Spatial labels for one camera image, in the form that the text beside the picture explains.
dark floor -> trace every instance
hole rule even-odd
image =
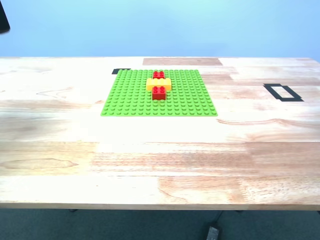
[[[0,240],[205,240],[218,211],[0,209]],[[319,240],[316,211],[224,211],[222,240]]]

wooden board strip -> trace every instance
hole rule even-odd
[[[143,59],[143,65],[194,65],[194,66],[222,66],[218,58],[201,57],[148,57]]]

black object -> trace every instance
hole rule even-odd
[[[269,93],[272,94],[272,96],[274,96],[275,99],[279,99],[281,102],[304,102],[302,98],[288,86],[282,86],[279,83],[266,83],[263,84],[263,86],[269,91]],[[289,94],[292,95],[292,97],[281,97],[272,87],[283,87]]]
[[[131,68],[115,68],[113,69],[112,74],[118,74],[119,70],[130,70]]]
[[[0,1],[0,34],[6,33],[10,30],[10,25],[7,19],[7,16],[5,14],[5,10],[2,7],[1,1]]]

red lego brick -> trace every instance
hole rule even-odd
[[[153,78],[154,79],[165,79],[165,73],[163,71],[154,71]]]
[[[152,100],[166,100],[166,88],[164,86],[152,88]]]

table top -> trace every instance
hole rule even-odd
[[[121,68],[198,69],[218,116],[102,117]],[[0,58],[0,208],[320,210],[319,140],[310,58]]]

